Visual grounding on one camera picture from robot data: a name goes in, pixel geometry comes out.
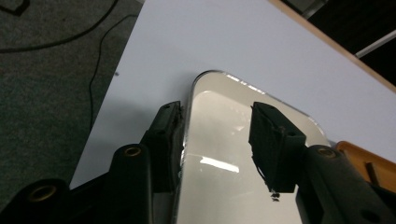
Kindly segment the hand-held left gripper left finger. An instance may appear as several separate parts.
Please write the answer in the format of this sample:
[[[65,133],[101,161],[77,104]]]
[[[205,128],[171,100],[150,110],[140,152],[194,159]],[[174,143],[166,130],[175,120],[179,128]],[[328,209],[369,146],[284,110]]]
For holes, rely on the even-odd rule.
[[[178,183],[184,140],[184,113],[180,101],[159,108],[141,144],[149,149],[153,190],[173,192]]]

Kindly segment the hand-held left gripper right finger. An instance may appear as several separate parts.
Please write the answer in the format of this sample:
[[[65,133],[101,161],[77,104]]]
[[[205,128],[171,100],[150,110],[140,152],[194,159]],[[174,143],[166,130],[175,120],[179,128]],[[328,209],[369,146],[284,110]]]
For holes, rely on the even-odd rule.
[[[254,102],[248,142],[269,191],[292,193],[297,185],[305,134],[272,105]]]

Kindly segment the beige square plate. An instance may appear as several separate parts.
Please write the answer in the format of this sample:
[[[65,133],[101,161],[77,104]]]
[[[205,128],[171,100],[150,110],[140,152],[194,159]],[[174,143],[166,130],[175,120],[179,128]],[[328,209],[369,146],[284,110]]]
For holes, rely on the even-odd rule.
[[[175,224],[302,224],[296,194],[275,201],[251,159],[248,134],[255,102],[281,111],[309,146],[329,143],[305,113],[232,75],[202,73],[193,83],[188,109]]]

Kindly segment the wooden tray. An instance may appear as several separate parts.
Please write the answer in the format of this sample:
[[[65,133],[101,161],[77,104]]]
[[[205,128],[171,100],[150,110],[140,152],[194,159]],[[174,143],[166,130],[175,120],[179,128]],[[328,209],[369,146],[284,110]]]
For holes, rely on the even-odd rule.
[[[367,174],[365,163],[373,162],[380,181],[380,186],[377,187],[396,193],[396,163],[386,160],[347,141],[338,142],[335,148],[347,157],[354,168],[369,183],[371,183],[371,181]]]

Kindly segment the white table mat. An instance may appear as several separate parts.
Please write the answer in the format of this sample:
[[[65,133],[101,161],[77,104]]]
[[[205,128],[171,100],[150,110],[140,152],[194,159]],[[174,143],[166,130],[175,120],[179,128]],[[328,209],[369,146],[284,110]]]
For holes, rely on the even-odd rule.
[[[396,89],[277,0],[146,0],[92,127],[72,186],[105,173],[159,107],[220,71],[396,162]]]

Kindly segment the black square frame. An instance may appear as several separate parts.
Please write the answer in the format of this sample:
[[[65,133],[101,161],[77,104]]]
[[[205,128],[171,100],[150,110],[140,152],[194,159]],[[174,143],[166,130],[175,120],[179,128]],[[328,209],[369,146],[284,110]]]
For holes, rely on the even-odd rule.
[[[30,0],[0,0],[0,11],[19,17],[30,6]]]

